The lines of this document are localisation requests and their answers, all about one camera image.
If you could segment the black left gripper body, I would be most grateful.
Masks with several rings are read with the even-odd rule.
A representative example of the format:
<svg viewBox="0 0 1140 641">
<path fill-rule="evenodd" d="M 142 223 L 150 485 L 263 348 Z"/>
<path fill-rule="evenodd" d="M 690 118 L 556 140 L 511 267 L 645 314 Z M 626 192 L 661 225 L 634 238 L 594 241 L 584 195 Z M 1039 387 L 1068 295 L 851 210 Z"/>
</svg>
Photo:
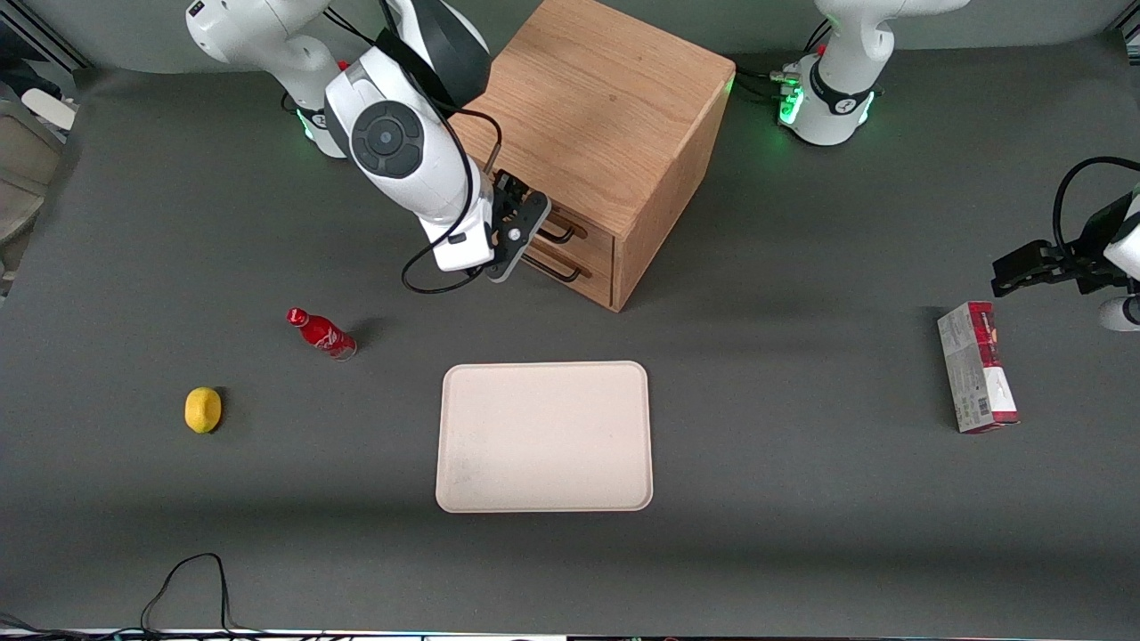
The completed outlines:
<svg viewBox="0 0 1140 641">
<path fill-rule="evenodd" d="M 1110 289 L 1112 263 L 1104 259 L 1104 249 L 1109 240 L 1112 236 L 1080 236 L 1078 240 L 1066 242 L 1062 236 L 1054 236 L 1059 258 L 1049 284 L 1075 281 L 1082 297 L 1091 295 L 1099 289 Z"/>
</svg>

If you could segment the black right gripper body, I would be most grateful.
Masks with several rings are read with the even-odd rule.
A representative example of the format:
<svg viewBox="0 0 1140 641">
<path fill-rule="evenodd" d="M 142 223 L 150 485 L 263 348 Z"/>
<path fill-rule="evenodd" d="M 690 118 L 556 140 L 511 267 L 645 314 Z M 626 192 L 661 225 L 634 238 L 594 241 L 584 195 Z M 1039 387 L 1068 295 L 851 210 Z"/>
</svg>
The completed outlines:
<svg viewBox="0 0 1140 641">
<path fill-rule="evenodd" d="M 492 244 L 492 263 L 518 263 L 520 259 L 521 240 L 510 240 L 508 228 L 513 226 L 512 200 L 497 198 L 492 182 L 492 216 L 490 216 L 490 244 Z"/>
</svg>

